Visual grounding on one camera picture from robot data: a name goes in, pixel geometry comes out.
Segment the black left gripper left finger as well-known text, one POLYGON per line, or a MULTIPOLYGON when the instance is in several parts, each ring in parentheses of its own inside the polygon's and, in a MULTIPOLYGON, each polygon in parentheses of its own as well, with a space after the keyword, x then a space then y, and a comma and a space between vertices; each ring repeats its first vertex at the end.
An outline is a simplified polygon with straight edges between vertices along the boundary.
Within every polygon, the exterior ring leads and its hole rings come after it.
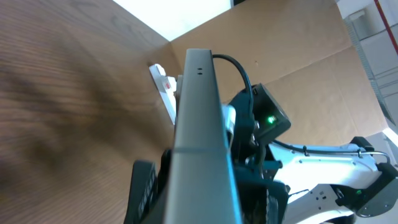
POLYGON ((124 224, 163 222, 170 162, 170 149, 162 154, 159 171, 156 171, 155 163, 151 161, 134 162, 124 224))

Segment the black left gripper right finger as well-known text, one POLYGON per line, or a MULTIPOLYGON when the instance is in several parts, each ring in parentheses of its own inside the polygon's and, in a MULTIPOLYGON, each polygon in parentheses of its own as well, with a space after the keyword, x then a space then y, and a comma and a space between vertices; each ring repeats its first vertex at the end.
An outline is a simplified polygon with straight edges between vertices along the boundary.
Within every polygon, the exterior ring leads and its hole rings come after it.
POLYGON ((244 224, 281 224, 289 195, 285 184, 262 179, 255 171, 234 170, 244 224))

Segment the silver Galaxy smartphone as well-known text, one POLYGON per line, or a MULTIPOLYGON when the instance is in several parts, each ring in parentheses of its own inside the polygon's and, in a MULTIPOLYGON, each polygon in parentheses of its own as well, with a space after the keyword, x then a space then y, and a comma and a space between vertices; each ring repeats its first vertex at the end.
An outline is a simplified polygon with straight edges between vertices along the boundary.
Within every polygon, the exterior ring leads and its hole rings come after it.
POLYGON ((164 223, 242 223, 211 51, 188 49, 164 223))

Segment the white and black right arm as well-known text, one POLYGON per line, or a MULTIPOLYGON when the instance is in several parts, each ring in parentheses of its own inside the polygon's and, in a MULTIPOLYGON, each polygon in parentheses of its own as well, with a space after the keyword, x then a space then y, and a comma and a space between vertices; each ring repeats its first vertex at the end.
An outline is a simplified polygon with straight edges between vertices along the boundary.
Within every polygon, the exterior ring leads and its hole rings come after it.
POLYGON ((279 141, 290 120, 264 85, 241 90, 230 133, 244 223, 354 223, 390 211, 397 169, 356 136, 342 146, 279 141))

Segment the white power strip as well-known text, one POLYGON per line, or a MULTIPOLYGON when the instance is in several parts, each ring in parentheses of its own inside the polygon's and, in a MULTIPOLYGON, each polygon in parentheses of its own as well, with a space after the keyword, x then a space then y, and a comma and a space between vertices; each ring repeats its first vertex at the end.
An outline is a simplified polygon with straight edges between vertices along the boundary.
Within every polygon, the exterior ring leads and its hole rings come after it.
POLYGON ((172 124, 175 124, 177 105, 174 93, 177 90, 177 81, 174 77, 167 76, 164 68, 158 63, 151 65, 149 70, 170 116, 170 120, 172 124))

